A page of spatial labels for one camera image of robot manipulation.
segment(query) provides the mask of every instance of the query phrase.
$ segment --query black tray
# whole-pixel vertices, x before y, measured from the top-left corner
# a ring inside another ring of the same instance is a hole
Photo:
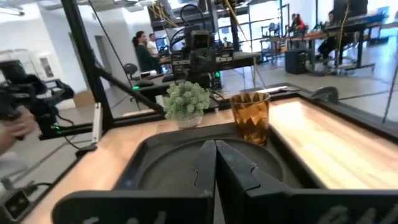
[[[146,139],[129,161],[114,190],[189,190],[196,173],[191,164],[206,140],[223,140],[260,170],[294,189],[324,188],[304,162],[271,128],[266,147],[243,141],[234,123],[163,133]]]

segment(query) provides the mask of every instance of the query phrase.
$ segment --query desk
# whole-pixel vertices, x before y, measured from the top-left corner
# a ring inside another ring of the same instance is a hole
[[[398,189],[393,143],[300,98],[273,102],[270,113],[271,125],[329,189]],[[233,120],[231,110],[223,110],[206,114],[200,126]],[[53,206],[72,192],[111,190],[141,141],[175,130],[174,121],[110,130],[98,149],[83,157],[23,223],[51,224]]]

